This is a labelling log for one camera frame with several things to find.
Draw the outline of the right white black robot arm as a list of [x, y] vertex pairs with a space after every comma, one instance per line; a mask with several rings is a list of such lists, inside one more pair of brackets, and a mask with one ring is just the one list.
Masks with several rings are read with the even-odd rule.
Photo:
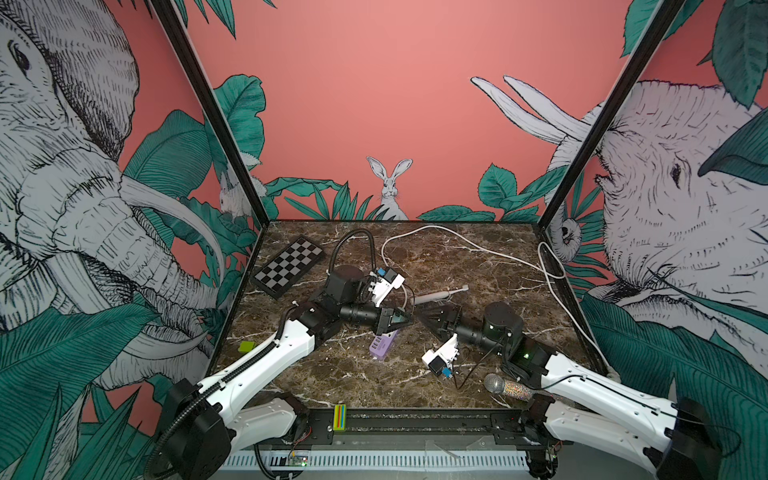
[[423, 304], [417, 319], [442, 345], [423, 359], [448, 375], [462, 345], [501, 360], [502, 376], [491, 375], [486, 389], [525, 402], [497, 430], [527, 442], [531, 476], [550, 479], [557, 449], [577, 443], [632, 462], [657, 479], [716, 479], [734, 454], [723, 446], [705, 407], [681, 397], [655, 397], [600, 375], [524, 332], [523, 319], [504, 302], [486, 306], [482, 321], [463, 320], [461, 306]]

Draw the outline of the white electric toothbrush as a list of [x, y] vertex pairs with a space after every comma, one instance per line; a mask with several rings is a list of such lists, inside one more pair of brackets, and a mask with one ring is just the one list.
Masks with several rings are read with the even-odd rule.
[[461, 288], [453, 289], [453, 290], [443, 290], [423, 295], [416, 295], [413, 298], [413, 305], [421, 305], [425, 303], [435, 302], [435, 301], [442, 301], [449, 299], [452, 295], [465, 292], [469, 290], [468, 285], [463, 285]]

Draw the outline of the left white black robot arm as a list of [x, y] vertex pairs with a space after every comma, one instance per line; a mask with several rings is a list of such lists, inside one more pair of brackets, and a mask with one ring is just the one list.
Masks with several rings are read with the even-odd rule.
[[280, 394], [256, 407], [248, 402], [344, 324], [367, 326], [376, 335], [409, 326], [413, 319], [404, 308], [384, 304], [404, 283], [392, 268], [364, 273], [336, 267], [320, 289], [289, 307], [276, 332], [250, 353], [197, 383], [176, 383], [166, 397], [143, 478], [207, 479], [231, 453], [296, 431], [306, 411], [300, 401]]

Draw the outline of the purple power strip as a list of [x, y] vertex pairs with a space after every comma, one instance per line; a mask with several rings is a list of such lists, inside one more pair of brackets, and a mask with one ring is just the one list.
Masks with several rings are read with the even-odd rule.
[[377, 335], [369, 346], [369, 353], [375, 360], [382, 361], [386, 358], [398, 332]]

